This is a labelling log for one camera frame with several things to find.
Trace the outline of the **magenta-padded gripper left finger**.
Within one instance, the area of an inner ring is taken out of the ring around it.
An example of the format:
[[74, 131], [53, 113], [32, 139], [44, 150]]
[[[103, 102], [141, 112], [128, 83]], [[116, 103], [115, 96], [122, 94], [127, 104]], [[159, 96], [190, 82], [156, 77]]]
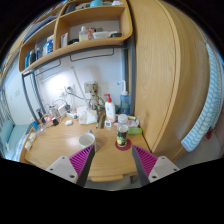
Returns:
[[47, 171], [78, 186], [84, 187], [94, 156], [95, 147], [91, 145], [70, 157], [59, 157], [47, 168]]

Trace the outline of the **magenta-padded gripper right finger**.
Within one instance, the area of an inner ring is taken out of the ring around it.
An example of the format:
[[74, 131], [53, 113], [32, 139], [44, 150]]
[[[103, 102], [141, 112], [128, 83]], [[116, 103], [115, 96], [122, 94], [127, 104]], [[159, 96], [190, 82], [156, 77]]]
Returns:
[[132, 156], [142, 186], [179, 171], [179, 168], [166, 156], [157, 157], [136, 145], [132, 146]]

